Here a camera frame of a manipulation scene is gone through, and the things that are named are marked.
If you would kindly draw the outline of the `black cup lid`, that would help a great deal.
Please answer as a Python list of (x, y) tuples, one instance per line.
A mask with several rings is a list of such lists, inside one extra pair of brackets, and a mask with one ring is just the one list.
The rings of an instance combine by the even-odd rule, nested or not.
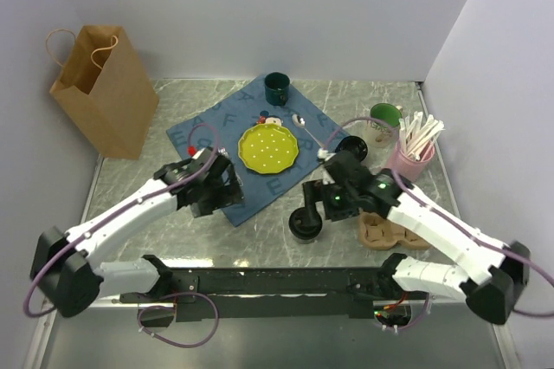
[(290, 214), (288, 226), (298, 241), (309, 243), (319, 236), (323, 227), (323, 221), (317, 211), (300, 207)]

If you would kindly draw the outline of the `dark translucent takeout cup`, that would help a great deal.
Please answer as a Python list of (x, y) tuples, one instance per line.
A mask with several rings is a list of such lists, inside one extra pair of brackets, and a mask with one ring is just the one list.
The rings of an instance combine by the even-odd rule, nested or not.
[(305, 238), (299, 236), (293, 236), (294, 240), (300, 244), (309, 244), (314, 243), (317, 240), (317, 237)]

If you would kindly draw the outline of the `brown pulp cup carrier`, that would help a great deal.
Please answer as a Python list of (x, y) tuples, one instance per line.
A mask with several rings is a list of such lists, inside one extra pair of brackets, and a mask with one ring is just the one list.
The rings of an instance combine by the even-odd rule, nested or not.
[(401, 225), (378, 214), (361, 212), (358, 216), (358, 241), (367, 249), (389, 250), (397, 245), (406, 249), (426, 250), (430, 244)]

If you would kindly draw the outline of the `brown paper bag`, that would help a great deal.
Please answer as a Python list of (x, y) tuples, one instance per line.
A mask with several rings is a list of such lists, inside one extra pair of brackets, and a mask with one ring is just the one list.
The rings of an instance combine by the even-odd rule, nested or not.
[(85, 25), (49, 94), (105, 158), (138, 159), (159, 98), (125, 30)]

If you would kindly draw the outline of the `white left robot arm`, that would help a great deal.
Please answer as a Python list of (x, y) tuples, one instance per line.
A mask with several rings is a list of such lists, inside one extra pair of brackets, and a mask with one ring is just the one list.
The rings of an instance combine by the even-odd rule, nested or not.
[(106, 258), (131, 236), (183, 207), (194, 217), (243, 200), (228, 157), (209, 149), (193, 158), (164, 165), (130, 197), (94, 219), (61, 231), (52, 227), (38, 238), (30, 279), (65, 318), (86, 310), (99, 298), (136, 293), (164, 300), (174, 289), (173, 273), (154, 255), (130, 262)]

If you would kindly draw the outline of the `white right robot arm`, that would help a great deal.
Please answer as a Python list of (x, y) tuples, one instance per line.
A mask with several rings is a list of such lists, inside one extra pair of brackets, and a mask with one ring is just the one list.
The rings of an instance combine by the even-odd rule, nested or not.
[(380, 292), (391, 299), (404, 292), (426, 292), (464, 301), (481, 319), (507, 322), (529, 281), (530, 250), (504, 243), (451, 215), (397, 171), (371, 173), (347, 151), (321, 149), (323, 187), (354, 213), (375, 213), (422, 238), (451, 260), (423, 262), (392, 255), (381, 267)]

